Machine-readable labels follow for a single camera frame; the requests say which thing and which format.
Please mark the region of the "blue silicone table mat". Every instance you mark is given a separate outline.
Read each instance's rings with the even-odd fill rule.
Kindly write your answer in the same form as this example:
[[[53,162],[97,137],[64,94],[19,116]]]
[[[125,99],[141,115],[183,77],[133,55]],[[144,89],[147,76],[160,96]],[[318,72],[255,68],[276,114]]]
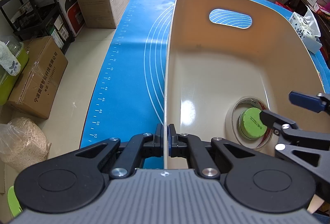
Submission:
[[[310,54],[291,13],[266,0],[130,0],[105,56],[81,147],[153,132],[159,123],[204,141],[225,135],[232,104],[255,97],[305,130],[329,116],[289,93],[329,92],[321,53]]]

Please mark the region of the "brown floor cardboard box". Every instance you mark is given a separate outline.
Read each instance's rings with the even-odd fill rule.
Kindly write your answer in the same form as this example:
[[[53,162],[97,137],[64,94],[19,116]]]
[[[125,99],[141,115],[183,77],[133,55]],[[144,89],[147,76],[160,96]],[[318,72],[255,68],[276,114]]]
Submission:
[[[48,119],[68,60],[51,36],[25,41],[24,46],[28,62],[7,104],[25,114]]]

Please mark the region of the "white floral tissue box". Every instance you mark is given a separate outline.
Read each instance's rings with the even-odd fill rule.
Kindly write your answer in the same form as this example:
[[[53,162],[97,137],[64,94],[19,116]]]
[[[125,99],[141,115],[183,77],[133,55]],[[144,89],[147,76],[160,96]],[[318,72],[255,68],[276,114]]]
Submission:
[[[321,31],[312,11],[307,8],[307,12],[304,16],[293,12],[289,22],[304,43],[307,50],[313,54],[316,54],[322,47],[320,41]]]

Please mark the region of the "green appliance with towel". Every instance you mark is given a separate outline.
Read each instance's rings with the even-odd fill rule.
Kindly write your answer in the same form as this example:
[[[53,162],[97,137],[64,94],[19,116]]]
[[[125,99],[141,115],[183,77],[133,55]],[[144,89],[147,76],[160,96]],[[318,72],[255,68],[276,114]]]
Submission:
[[[7,102],[27,62],[24,43],[13,36],[1,36],[1,106]]]

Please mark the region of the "bag of wood pellets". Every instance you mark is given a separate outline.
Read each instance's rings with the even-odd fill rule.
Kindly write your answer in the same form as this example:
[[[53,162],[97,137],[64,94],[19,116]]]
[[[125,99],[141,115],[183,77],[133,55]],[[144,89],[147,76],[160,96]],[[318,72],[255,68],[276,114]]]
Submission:
[[[19,173],[45,161],[50,147],[40,127],[27,117],[1,124],[1,160]]]

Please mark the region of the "beige plastic storage bin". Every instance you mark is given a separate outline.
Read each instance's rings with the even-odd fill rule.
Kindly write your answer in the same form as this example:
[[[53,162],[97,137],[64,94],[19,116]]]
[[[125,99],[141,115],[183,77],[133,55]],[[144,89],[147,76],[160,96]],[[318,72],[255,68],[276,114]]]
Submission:
[[[149,181],[176,222],[315,221],[312,198],[329,200],[329,110],[285,17],[251,0],[176,0],[164,163]]]

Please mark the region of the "black metal shelf rack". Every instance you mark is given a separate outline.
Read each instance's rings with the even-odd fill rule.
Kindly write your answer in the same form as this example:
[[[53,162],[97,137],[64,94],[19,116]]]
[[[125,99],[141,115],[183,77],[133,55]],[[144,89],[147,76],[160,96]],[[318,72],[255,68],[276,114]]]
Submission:
[[[1,13],[20,41],[51,36],[63,53],[74,41],[58,0],[1,0]]]

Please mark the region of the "clear packing tape roll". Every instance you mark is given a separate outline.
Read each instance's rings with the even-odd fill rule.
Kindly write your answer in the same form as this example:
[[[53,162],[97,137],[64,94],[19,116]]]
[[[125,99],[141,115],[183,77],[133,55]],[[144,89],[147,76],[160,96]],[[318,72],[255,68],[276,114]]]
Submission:
[[[237,100],[226,113],[226,139],[253,150],[265,147],[272,138],[272,131],[259,116],[265,109],[263,101],[255,97]]]

